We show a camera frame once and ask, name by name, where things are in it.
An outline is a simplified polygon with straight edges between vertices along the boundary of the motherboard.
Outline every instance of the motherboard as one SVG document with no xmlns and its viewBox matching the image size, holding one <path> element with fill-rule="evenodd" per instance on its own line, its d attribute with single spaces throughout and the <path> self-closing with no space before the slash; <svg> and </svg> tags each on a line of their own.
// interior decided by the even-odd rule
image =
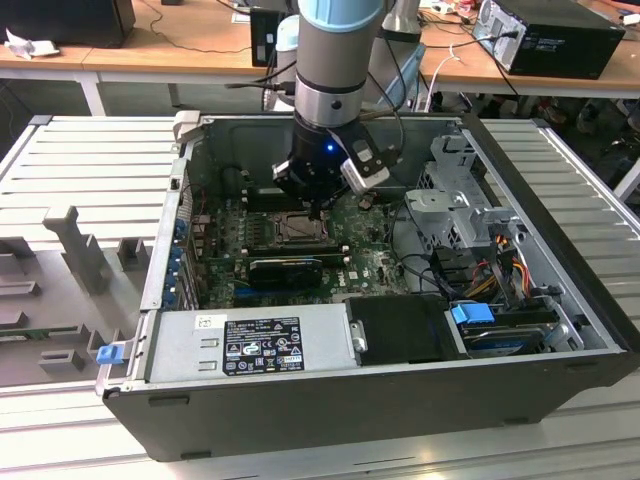
<svg viewBox="0 0 640 480">
<path fill-rule="evenodd" d="M 408 293 L 389 249 L 394 206 L 343 197 L 320 220 L 260 198 L 227 199 L 195 219 L 201 308 L 339 303 Z"/>
</svg>

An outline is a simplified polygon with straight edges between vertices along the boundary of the warning label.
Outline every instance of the warning label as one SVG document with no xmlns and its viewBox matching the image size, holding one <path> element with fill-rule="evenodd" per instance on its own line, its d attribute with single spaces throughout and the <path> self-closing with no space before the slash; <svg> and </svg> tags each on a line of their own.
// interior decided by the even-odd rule
<svg viewBox="0 0 640 480">
<path fill-rule="evenodd" d="M 227 321 L 224 326 L 226 375 L 304 370 L 300 319 Z"/>
</svg>

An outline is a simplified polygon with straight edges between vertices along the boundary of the wooden desk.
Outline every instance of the wooden desk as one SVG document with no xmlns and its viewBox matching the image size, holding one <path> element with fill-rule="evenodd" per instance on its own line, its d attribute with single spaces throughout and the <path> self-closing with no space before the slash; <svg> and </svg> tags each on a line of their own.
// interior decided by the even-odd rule
<svg viewBox="0 0 640 480">
<path fill-rule="evenodd" d="M 61 54 L 51 57 L 34 57 L 32 60 L 16 57 L 8 48 L 0 47 L 0 69 L 82 70 L 82 61 L 89 55 L 91 47 L 62 47 Z"/>
<path fill-rule="evenodd" d="M 616 8 L 602 0 L 581 0 L 588 8 L 597 9 L 610 18 L 619 15 Z M 640 7 L 630 6 L 640 11 Z M 454 25 L 430 25 L 422 34 L 427 53 L 422 62 L 422 73 L 431 79 L 442 59 L 449 56 L 448 49 L 429 49 L 429 45 L 450 45 L 472 40 L 470 35 L 460 35 Z M 500 75 L 495 63 L 478 44 L 455 49 L 462 61 L 451 60 L 441 69 L 437 86 L 441 91 L 465 91 L 471 93 L 512 93 Z M 640 97 L 640 42 L 623 40 L 602 76 L 598 80 L 578 80 L 550 77 L 508 76 L 518 93 L 523 95 L 554 95 L 565 97 Z"/>
<path fill-rule="evenodd" d="M 239 53 L 202 53 L 175 48 L 174 43 L 201 50 L 238 51 Z M 164 6 L 160 0 L 133 0 L 136 24 L 124 48 L 95 48 L 83 61 L 87 70 L 101 72 L 161 72 L 216 75 L 263 74 L 263 68 L 251 66 L 251 37 L 248 25 L 231 23 L 233 12 L 214 0 L 186 0 L 180 6 Z"/>
<path fill-rule="evenodd" d="M 613 17 L 617 8 L 609 0 L 581 0 Z M 237 51 L 250 45 L 248 25 L 231 23 L 232 12 L 215 0 L 185 0 L 180 6 L 162 6 L 160 0 L 133 0 L 136 26 L 121 49 L 63 48 L 63 55 L 26 61 L 0 49 L 0 78 L 74 80 L 80 83 L 93 115 L 105 115 L 100 96 L 101 82 L 147 82 L 170 85 L 172 103 L 177 104 L 176 84 L 221 84 L 245 81 L 260 76 L 264 69 L 251 66 L 251 52 L 202 53 L 172 46 L 174 43 L 202 50 Z M 449 45 L 471 37 L 454 25 L 428 26 L 422 41 L 427 45 Z M 456 49 L 462 62 L 450 61 L 440 71 L 440 91 L 483 93 L 511 92 L 489 55 L 479 45 Z M 427 49 L 421 70 L 431 79 L 447 49 Z M 541 77 L 510 77 L 523 95 L 568 97 L 638 98 L 640 97 L 640 42 L 623 41 L 599 80 L 575 80 Z"/>
</svg>

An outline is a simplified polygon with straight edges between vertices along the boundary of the blue tab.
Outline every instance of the blue tab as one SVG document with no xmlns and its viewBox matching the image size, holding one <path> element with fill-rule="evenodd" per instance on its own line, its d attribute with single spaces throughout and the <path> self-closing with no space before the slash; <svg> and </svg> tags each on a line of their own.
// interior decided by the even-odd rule
<svg viewBox="0 0 640 480">
<path fill-rule="evenodd" d="M 124 345 L 105 345 L 98 349 L 98 365 L 117 365 L 124 363 Z"/>
<path fill-rule="evenodd" d="M 491 308 L 486 303 L 461 303 L 451 309 L 456 325 L 461 323 L 493 323 L 496 321 Z"/>
</svg>

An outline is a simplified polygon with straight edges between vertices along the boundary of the black computer tower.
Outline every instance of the black computer tower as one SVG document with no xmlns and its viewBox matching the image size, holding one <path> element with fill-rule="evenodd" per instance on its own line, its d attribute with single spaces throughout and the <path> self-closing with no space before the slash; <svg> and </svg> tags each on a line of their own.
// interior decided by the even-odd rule
<svg viewBox="0 0 640 480">
<path fill-rule="evenodd" d="M 0 40 L 5 29 L 29 40 L 57 45 L 118 48 L 136 18 L 131 0 L 3 0 Z"/>
<path fill-rule="evenodd" d="M 473 30 L 493 38 L 480 43 L 511 75 L 585 79 L 600 77 L 624 34 L 572 0 L 485 0 Z"/>
</svg>

